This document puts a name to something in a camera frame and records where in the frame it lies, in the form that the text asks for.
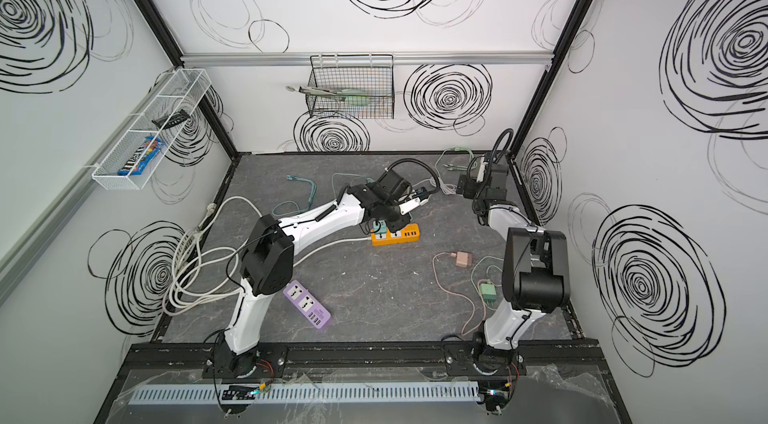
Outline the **orange power strip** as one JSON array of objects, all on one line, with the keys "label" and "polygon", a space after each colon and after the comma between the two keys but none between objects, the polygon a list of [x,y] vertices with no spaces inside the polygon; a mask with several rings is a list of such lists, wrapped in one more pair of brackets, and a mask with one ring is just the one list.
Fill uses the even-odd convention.
[{"label": "orange power strip", "polygon": [[419,240],[420,228],[416,223],[407,224],[399,231],[390,231],[384,224],[381,224],[371,233],[371,243],[374,247],[407,244]]}]

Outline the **pink plug adapter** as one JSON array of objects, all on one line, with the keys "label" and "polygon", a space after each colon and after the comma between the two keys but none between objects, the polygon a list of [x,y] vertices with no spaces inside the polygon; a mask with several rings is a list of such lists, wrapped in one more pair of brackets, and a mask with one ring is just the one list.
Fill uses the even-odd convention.
[{"label": "pink plug adapter", "polygon": [[454,254],[455,265],[459,268],[469,268],[473,262],[473,255],[469,252],[457,251]]}]

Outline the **purple power strip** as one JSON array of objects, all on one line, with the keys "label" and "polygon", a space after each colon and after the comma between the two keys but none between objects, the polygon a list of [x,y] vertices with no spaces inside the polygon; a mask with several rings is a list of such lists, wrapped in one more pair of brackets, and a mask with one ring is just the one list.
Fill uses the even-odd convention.
[{"label": "purple power strip", "polygon": [[298,280],[289,282],[283,294],[314,328],[323,329],[331,321],[331,313]]}]

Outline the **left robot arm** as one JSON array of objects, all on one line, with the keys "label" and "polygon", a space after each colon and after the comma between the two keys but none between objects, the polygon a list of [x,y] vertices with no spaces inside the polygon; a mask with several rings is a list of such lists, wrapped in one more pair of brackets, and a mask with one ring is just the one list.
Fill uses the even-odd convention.
[{"label": "left robot arm", "polygon": [[257,346],[273,296],[292,280],[297,254],[346,228],[371,220],[391,231],[411,222],[410,213],[425,205],[435,189],[416,188],[390,168],[370,183],[346,186],[335,199],[313,210],[287,217],[259,218],[246,241],[241,290],[224,342],[235,356]]}]

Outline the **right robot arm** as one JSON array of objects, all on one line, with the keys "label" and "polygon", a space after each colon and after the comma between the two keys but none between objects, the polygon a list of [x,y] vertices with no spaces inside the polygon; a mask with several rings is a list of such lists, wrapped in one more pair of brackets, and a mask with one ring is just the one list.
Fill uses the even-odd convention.
[{"label": "right robot arm", "polygon": [[507,199],[503,158],[501,151],[485,153],[478,172],[458,183],[479,223],[505,239],[501,301],[473,335],[473,365],[485,375],[516,364],[525,332],[570,297],[566,237],[535,224]]}]

